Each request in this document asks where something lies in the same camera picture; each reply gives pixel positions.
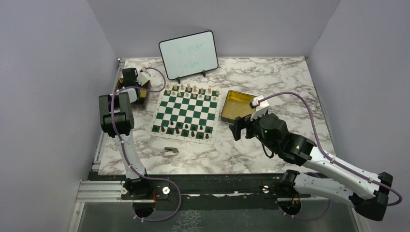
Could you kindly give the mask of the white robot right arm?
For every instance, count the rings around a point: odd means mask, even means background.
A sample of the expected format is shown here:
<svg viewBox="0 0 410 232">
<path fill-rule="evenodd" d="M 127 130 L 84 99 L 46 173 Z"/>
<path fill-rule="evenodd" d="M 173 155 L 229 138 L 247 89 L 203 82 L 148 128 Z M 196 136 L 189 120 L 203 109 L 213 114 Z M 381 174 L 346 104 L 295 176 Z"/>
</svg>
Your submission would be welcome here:
<svg viewBox="0 0 410 232">
<path fill-rule="evenodd" d="M 358 214 L 374 221 L 384 218 L 393 177 L 386 173 L 374 174 L 359 169 L 335 156 L 324 156 L 312 140 L 288 131 L 284 120 L 267 114 L 252 120 L 250 116 L 237 117 L 229 125 L 236 141 L 241 131 L 246 138 L 258 139 L 264 149 L 287 163 L 315 170 L 325 178 L 287 170 L 274 190 L 286 197 L 310 194 L 345 203 Z"/>
</svg>

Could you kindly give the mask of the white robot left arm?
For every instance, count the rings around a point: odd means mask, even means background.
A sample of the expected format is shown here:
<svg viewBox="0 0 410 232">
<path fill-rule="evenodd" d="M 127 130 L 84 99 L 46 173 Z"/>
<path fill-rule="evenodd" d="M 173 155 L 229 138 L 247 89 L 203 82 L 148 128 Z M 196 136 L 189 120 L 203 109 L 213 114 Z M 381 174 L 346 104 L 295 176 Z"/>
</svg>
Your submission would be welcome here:
<svg viewBox="0 0 410 232">
<path fill-rule="evenodd" d="M 140 90 L 149 81 L 149 74 L 136 68 L 122 71 L 123 82 L 112 94 L 98 97 L 100 125 L 118 147 L 126 169 L 123 187 L 130 194 L 147 198 L 152 192 L 146 169 L 142 164 L 133 141 L 134 117 L 132 103 L 140 98 Z"/>
</svg>

